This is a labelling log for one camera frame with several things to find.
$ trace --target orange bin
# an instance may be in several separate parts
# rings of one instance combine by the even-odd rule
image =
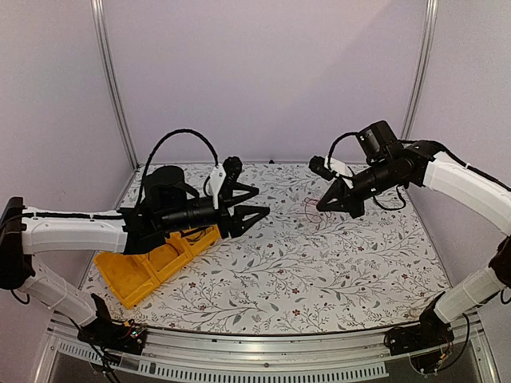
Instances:
[[[172,233],[165,245],[148,254],[102,252],[94,263],[109,289],[126,309],[131,309],[220,238],[217,226],[185,237]]]

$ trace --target floral tablecloth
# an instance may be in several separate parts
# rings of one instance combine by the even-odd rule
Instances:
[[[211,166],[181,167],[187,182],[202,190]],[[141,171],[122,206],[134,205],[140,177]],[[113,296],[94,265],[82,289],[103,297],[117,319],[221,333],[296,334],[411,321],[449,286],[410,203],[384,211],[367,201],[359,219],[319,214],[314,199],[327,182],[305,164],[245,164],[240,182],[260,189],[247,204],[271,208],[245,235],[219,241],[132,310]],[[401,204],[395,191],[378,201]]]

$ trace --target yellow tray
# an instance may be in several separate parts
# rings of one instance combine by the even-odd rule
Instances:
[[[183,238],[180,233],[172,233],[165,245],[148,254],[102,252],[94,263],[117,299],[131,309],[218,239],[217,226]]]

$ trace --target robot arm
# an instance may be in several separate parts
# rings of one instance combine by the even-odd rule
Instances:
[[[269,214],[268,207],[236,206],[259,193],[237,182],[241,169],[239,158],[227,158],[210,175],[211,195],[200,197],[185,183],[182,169],[158,168],[145,178],[139,205],[102,213],[42,211],[13,197],[0,219],[0,288],[18,289],[68,316],[81,327],[81,340],[140,354],[144,326],[114,323],[100,297],[80,291],[33,255],[69,250],[144,254],[165,244],[174,231],[211,225],[218,225],[222,238],[238,237]]]
[[[363,172],[352,175],[340,161],[311,159],[309,168],[314,173],[334,180],[318,202],[318,210],[344,211],[356,218],[364,214],[366,199],[412,183],[448,195],[506,235],[487,267],[436,297],[422,312],[419,325],[390,330],[386,344],[392,354],[397,354],[452,341],[450,323],[454,319],[511,286],[511,191],[493,177],[462,163],[439,143],[398,140],[385,121],[372,124],[356,137],[369,164]]]

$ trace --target white wall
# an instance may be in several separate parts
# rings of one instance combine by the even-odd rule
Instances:
[[[12,195],[48,209],[111,208],[130,169],[90,3],[1,2],[0,57],[0,210]],[[43,257],[75,283],[88,260]],[[0,291],[0,312],[0,381],[30,381],[51,313],[39,302],[20,305],[8,291]]]
[[[463,160],[511,184],[511,2],[439,2],[434,46],[414,139],[441,141]],[[462,205],[413,190],[451,281],[483,267],[503,235]],[[509,306],[481,310],[503,382],[511,381]]]
[[[407,0],[105,2],[138,158],[182,127],[246,161],[308,161],[381,119],[399,131],[425,12]],[[211,159],[178,140],[155,160]],[[362,160],[353,144],[337,157]]]

